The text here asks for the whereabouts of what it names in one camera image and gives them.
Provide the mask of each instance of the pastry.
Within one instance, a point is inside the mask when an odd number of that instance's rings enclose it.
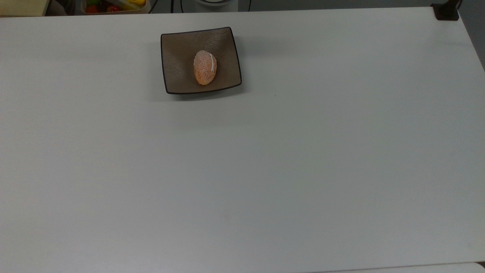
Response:
[[[194,58],[195,79],[201,85],[208,85],[215,77],[217,61],[211,53],[201,50]]]

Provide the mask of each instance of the plate rim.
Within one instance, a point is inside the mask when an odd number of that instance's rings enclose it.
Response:
[[[213,31],[213,30],[219,30],[219,29],[226,29],[229,28],[229,31],[231,32],[231,38],[232,38],[232,43],[234,44],[234,51],[236,52],[236,59],[238,60],[238,69],[239,69],[239,83],[236,85],[220,88],[220,89],[214,89],[214,90],[208,90],[208,91],[199,91],[199,92],[183,92],[183,93],[174,93],[174,92],[169,92],[167,88],[167,80],[165,78],[165,66],[163,65],[163,36],[164,35],[173,35],[173,34],[184,34],[184,33],[192,33],[192,32],[203,32],[203,31]],[[195,30],[195,31],[185,31],[185,32],[176,32],[176,33],[163,33],[160,35],[160,57],[162,60],[162,74],[163,74],[163,84],[165,85],[165,91],[167,94],[171,95],[190,95],[190,94],[202,94],[202,93],[208,93],[208,92],[215,92],[215,91],[221,91],[229,88],[233,88],[236,86],[240,86],[243,83],[243,78],[241,75],[241,64],[239,62],[239,54],[238,54],[238,48],[236,46],[236,40],[234,39],[234,34],[232,32],[231,27],[222,27],[222,28],[215,28],[215,29],[206,29],[206,30]]]

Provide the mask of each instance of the white table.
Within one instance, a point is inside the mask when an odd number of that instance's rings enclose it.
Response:
[[[165,93],[230,26],[242,85]],[[485,73],[431,8],[0,18],[0,270],[485,260]]]
[[[341,273],[484,273],[485,269],[476,263],[410,266],[398,268],[382,268],[356,271],[340,271]]]

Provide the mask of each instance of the black bracket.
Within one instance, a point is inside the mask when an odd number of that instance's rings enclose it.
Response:
[[[435,11],[436,19],[440,21],[458,21],[460,16],[458,15],[456,5],[459,1],[460,0],[448,0],[448,2],[444,4],[431,4]]]

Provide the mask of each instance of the yellow fruit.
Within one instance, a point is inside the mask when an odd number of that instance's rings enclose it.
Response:
[[[135,4],[135,5],[140,5],[143,6],[146,3],[146,0],[129,0],[130,3]]]

